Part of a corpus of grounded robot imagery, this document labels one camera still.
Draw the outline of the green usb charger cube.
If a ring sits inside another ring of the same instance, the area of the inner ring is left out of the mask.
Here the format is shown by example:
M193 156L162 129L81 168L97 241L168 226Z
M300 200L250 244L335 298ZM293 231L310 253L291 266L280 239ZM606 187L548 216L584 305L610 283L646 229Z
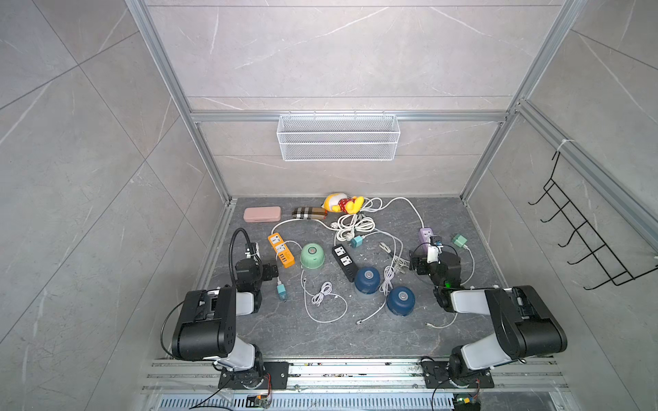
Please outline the green usb charger cube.
M457 248L467 248L466 246L467 241L468 240L460 234L457 234L456 236L454 236L454 238L452 238L452 243Z

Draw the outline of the blue meat grinder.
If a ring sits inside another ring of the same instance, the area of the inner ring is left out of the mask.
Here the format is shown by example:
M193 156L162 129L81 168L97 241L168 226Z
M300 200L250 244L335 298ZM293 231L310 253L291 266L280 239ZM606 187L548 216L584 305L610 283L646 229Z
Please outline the blue meat grinder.
M380 272L376 268L362 267L356 274L354 286L358 292L369 296L378 291L380 282Z
M387 310L395 316L406 317L413 313L416 296L406 286L394 287L387 296Z

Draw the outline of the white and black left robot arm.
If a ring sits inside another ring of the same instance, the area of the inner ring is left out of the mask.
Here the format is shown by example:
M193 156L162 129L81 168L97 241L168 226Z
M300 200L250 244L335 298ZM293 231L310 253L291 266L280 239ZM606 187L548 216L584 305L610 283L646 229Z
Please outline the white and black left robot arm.
M229 243L229 284L218 289L188 292L173 313L178 313L171 341L165 330L171 315L160 329L161 349L174 360L211 361L221 373L246 388L256 388L266 379L262 352L237 336L236 319L258 313L262 284L279 277L276 264L265 263L258 246L246 229L234 231Z

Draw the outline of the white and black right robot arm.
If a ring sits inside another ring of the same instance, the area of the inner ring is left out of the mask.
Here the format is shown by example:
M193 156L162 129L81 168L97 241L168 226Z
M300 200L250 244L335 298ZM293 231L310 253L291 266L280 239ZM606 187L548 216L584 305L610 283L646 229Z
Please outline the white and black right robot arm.
M452 383L466 385L496 366L566 350L565 331L534 287L466 289L459 256L440 253L431 243L417 246L409 258L410 269L431 280L447 313L478 314L492 322L492 334L452 350L447 364Z

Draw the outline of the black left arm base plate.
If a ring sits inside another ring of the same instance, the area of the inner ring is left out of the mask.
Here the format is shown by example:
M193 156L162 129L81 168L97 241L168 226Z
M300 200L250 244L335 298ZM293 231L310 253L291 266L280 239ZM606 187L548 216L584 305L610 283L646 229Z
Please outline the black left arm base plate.
M218 387L245 390L284 390L289 379L290 363L286 361L265 361L241 372L222 370Z

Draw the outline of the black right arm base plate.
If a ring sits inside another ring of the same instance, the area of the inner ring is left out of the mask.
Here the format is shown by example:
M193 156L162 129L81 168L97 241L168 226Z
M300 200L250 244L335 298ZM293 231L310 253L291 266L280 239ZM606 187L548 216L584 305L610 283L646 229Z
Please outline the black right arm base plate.
M488 369L472 371L459 361L437 361L423 356L418 365L429 389L493 389L495 383Z

